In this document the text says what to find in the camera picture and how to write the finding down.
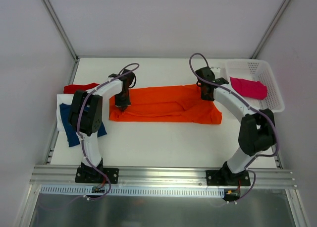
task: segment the blue cloth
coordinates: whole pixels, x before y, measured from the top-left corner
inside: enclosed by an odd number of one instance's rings
[[[68,146],[73,147],[73,146],[79,145],[79,139],[76,135],[76,131],[70,125],[70,123],[68,123],[68,116],[70,113],[70,105],[66,105],[66,104],[62,103],[59,105],[59,109],[60,109],[61,121],[63,122],[65,132],[67,135]],[[101,122],[101,126],[98,130],[97,136],[100,137],[100,136],[103,136],[106,134],[107,134],[107,132],[106,132],[104,123]]]

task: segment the pink cloth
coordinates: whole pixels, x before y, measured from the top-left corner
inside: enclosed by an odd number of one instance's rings
[[[261,82],[254,82],[230,77],[232,88],[243,97],[263,100],[267,97],[267,87]]]

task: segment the white plastic basket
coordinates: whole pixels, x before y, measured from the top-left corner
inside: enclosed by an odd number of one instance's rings
[[[225,73],[230,83],[230,77],[260,81],[267,87],[267,97],[264,100],[245,98],[249,104],[258,109],[269,108],[274,113],[285,109],[284,102],[275,81],[270,65],[263,60],[229,59],[225,63]]]

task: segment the white table surface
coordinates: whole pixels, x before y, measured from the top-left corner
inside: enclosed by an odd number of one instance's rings
[[[102,83],[125,65],[138,62],[135,88],[195,84],[188,59],[165,58],[82,58],[74,84]],[[224,68],[225,60],[209,59],[210,66]],[[195,69],[205,66],[193,60]],[[221,125],[168,122],[109,121],[109,103],[104,101],[103,122],[108,135],[98,138],[105,166],[218,168],[237,150],[240,124],[221,104]],[[68,147],[65,132],[60,132],[51,164],[79,165],[80,146]],[[276,168],[274,158],[258,158],[251,168]]]

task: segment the orange shirt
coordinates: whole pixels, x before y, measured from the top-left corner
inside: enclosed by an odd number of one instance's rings
[[[201,99],[196,85],[130,89],[131,105],[121,112],[110,99],[109,119],[139,122],[194,122],[221,124],[213,102]]]

